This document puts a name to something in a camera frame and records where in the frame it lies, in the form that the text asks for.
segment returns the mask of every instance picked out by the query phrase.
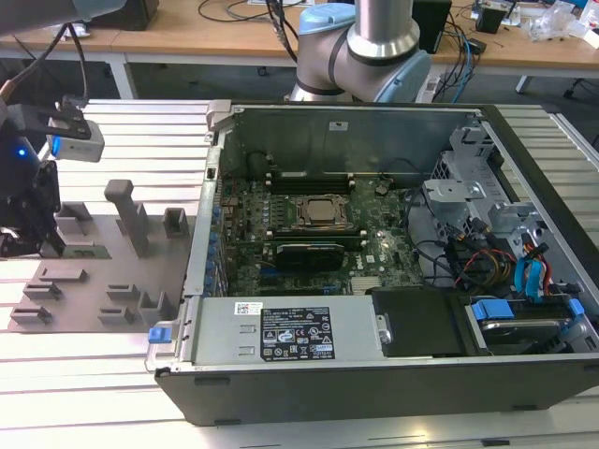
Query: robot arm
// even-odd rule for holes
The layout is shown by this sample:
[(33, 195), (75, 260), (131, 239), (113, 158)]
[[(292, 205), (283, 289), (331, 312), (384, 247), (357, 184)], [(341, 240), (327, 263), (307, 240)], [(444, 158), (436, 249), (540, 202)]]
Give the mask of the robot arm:
[(411, 102), (431, 70), (418, 49), (412, 0), (357, 0), (305, 9), (292, 101)]
[[(1, 0), (0, 36), (91, 19), (119, 9), (124, 3), (125, 0)], [(94, 144), (103, 148), (103, 139), (95, 127), (67, 102), (55, 110), (7, 106), (0, 98), (0, 257), (32, 253), (61, 256), (66, 247), (54, 220), (54, 213), (61, 207), (56, 163), (40, 161), (25, 133), (60, 136), (69, 142), (69, 149), (78, 144), (86, 150)], [(60, 150), (60, 138), (51, 141), (52, 153)]]

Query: wooden desk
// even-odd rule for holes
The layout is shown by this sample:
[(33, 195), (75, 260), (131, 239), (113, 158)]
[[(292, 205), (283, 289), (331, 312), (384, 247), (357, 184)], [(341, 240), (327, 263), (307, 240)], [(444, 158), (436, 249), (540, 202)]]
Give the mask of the wooden desk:
[[(531, 42), (526, 33), (510, 27), (500, 28), (497, 35), (477, 33), (469, 11), (460, 7), (472, 0), (455, 0), (452, 11), (457, 23), (469, 37), (488, 44), (477, 73), (498, 75), (551, 76), (564, 78), (599, 78), (599, 51), (576, 38), (549, 42)], [(136, 97), (128, 63), (208, 64), (294, 66), (268, 23), (211, 22), (197, 13), (200, 0), (161, 0), (158, 13), (144, 32), (94, 29), (94, 36), (83, 40), (86, 56), (93, 61), (110, 64), (122, 98)], [(212, 0), (203, 9), (212, 17), (229, 19), (223, 5), (232, 0)], [(263, 7), (239, 5), (236, 12), (254, 15)], [(287, 9), (287, 18), (298, 27), (302, 7)], [(45, 48), (50, 34), (43, 31), (21, 36), (36, 51)], [(291, 37), (291, 45), (297, 42)], [(23, 57), (24, 54), (8, 36), (0, 39), (0, 57)], [(442, 73), (458, 56), (453, 41), (445, 36), (437, 54), (432, 56), (433, 72)], [(51, 58), (77, 59), (72, 43), (60, 44)]]
[[(87, 52), (92, 51), (112, 51), (112, 42), (119, 35), (119, 30), (96, 30), (94, 29), (90, 37), (81, 40), (83, 49)], [(36, 30), (29, 33), (21, 33), (17, 35), (19, 40), (25, 44), (30, 51), (44, 51), (48, 48), (52, 40), (50, 30)], [(17, 44), (12, 36), (0, 37), (0, 49), (18, 49), (21, 47)], [(56, 46), (58, 51), (75, 51), (75, 44), (72, 40), (59, 42)]]

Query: gray plastic block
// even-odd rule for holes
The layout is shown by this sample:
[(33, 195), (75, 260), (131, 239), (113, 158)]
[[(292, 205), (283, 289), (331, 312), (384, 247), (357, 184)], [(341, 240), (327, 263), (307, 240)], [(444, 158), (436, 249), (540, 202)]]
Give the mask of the gray plastic block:
[(162, 320), (166, 320), (170, 315), (170, 304), (165, 292), (160, 292), (160, 298), (157, 303), (153, 303), (146, 292), (142, 292), (139, 298), (138, 311), (143, 322), (152, 327)]
[(54, 282), (83, 282), (87, 277), (84, 269), (52, 269), (45, 268), (38, 277), (41, 281)]
[(56, 217), (56, 224), (60, 232), (67, 236), (84, 236), (79, 219), (75, 217)]
[(51, 321), (51, 313), (43, 307), (15, 308), (10, 318), (20, 325), (44, 326)]
[(57, 217), (72, 217), (84, 222), (92, 220), (92, 215), (87, 210), (85, 203), (70, 202), (66, 201), (61, 204), (60, 212), (56, 214)]
[[(148, 251), (143, 258), (137, 256), (129, 238), (119, 231), (117, 220), (121, 219), (120, 216), (102, 215), (80, 221), (87, 243), (82, 244), (80, 236), (65, 236), (68, 258), (40, 260), (30, 281), (31, 284), (53, 282), (61, 291), (59, 299), (23, 294), (17, 306), (36, 310), (43, 306), (51, 314), (51, 319), (47, 323), (38, 318), (20, 322), (11, 320), (8, 329), (21, 333), (146, 332), (149, 325), (138, 310), (141, 292), (147, 292), (153, 302), (148, 308), (154, 308), (151, 311), (154, 317), (146, 316), (149, 322), (156, 315), (160, 320), (174, 319), (179, 310), (192, 238), (168, 239), (163, 218), (162, 213), (148, 217)], [(190, 234), (193, 234), (195, 220), (195, 217), (187, 217)], [(159, 304), (161, 292), (166, 293), (162, 306)], [(123, 307), (133, 316), (130, 324), (127, 320), (109, 317), (104, 321), (98, 319), (100, 309)]]
[(148, 216), (143, 205), (133, 202), (132, 192), (133, 182), (130, 180), (110, 180), (104, 190), (104, 196), (119, 211), (135, 252), (139, 257), (144, 257), (148, 252)]
[(54, 282), (30, 282), (22, 290), (31, 300), (53, 299), (60, 297), (61, 290)]
[(133, 323), (135, 317), (127, 307), (102, 307), (97, 318), (103, 325), (126, 326)]
[(133, 284), (129, 285), (109, 285), (106, 294), (113, 301), (120, 299), (139, 299), (139, 289)]
[(162, 217), (162, 224), (165, 227), (168, 239), (176, 239), (179, 237), (189, 237), (189, 223), (185, 209), (168, 208)]

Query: white table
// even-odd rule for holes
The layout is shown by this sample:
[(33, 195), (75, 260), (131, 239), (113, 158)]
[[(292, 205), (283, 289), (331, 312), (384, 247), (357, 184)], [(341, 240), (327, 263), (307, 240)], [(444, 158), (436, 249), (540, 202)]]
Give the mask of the white table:
[[(146, 201), (149, 214), (162, 213), (166, 204), (194, 214), (208, 148), (206, 106), (203, 101), (93, 101), (86, 115), (102, 128), (105, 157), (97, 165), (62, 162), (63, 199), (96, 197), (87, 203), (90, 212), (110, 211), (101, 193), (117, 172), (133, 180), (133, 197)], [(538, 109), (505, 107), (503, 112), (508, 120), (522, 115), (545, 120)], [(4, 330), (36, 267), (35, 259), (0, 262), (3, 449), (173, 444), (197, 449), (476, 448), (488, 438), (531, 449), (599, 445), (599, 388), (542, 412), (193, 427), (145, 372), (145, 334), (19, 335)]]

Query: electronic equipment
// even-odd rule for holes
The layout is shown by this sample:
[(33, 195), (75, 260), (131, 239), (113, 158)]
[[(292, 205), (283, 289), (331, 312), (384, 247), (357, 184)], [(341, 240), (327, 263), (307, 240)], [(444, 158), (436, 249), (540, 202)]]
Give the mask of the electronic equipment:
[[(329, 3), (354, 4), (355, 0), (329, 0)], [(420, 27), (420, 48), (429, 54), (439, 49), (451, 4), (451, 0), (414, 0), (412, 18)]]
[(123, 7), (125, 0), (19, 0), (0, 5), (0, 36), (57, 23), (89, 21)]
[(158, 12), (159, 3), (159, 0), (127, 0), (118, 11), (93, 18), (90, 26), (145, 31)]
[(510, 6), (503, 2), (489, 0), (481, 2), (478, 19), (476, 19), (476, 31), (496, 35), (502, 20), (510, 11)]
[(536, 410), (599, 385), (599, 251), (498, 109), (213, 101), (207, 123), (180, 314), (146, 362), (188, 421)]
[[(22, 0), (0, 5), (0, 35), (56, 23), (91, 20), (122, 7), (124, 0)], [(25, 105), (7, 106), (19, 82), (48, 56), (66, 31), (50, 47), (0, 90), (0, 255), (14, 257), (41, 253), (61, 256), (65, 242), (57, 232), (53, 214), (61, 208), (56, 163), (40, 161), (25, 135), (48, 137), (54, 154), (97, 162), (104, 139), (97, 124), (87, 122), (79, 100), (66, 97), (57, 109)]]

